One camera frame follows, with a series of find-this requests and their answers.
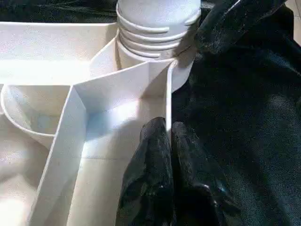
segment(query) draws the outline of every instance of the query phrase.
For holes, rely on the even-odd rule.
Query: gloved hand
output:
[[[173,226],[174,183],[165,120],[141,130],[140,144],[123,177],[116,226]]]
[[[201,52],[218,54],[235,44],[261,19],[272,15],[285,0],[219,0],[195,37]]]

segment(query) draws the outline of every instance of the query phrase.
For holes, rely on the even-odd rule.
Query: black glove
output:
[[[165,120],[141,130],[140,144],[123,177],[116,226],[175,224],[171,150]]]

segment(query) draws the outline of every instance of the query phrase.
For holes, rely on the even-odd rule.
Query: black fabric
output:
[[[113,23],[117,0],[0,0],[0,21]]]
[[[140,144],[123,177],[116,226],[175,225],[171,148],[163,118],[141,130]]]
[[[201,48],[172,96],[173,121],[192,127],[218,162],[248,226],[301,225],[301,48],[285,26],[292,20],[281,8],[235,45],[216,33],[229,50]]]

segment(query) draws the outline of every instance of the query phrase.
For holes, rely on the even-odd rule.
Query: white plastic surface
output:
[[[194,48],[140,56],[117,24],[0,23],[0,45],[0,225],[113,226],[140,130],[162,116],[170,132]]]

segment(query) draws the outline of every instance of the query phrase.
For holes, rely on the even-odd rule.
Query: white cylindrical container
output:
[[[200,5],[200,0],[119,0],[121,43],[141,57],[176,57],[193,44]]]

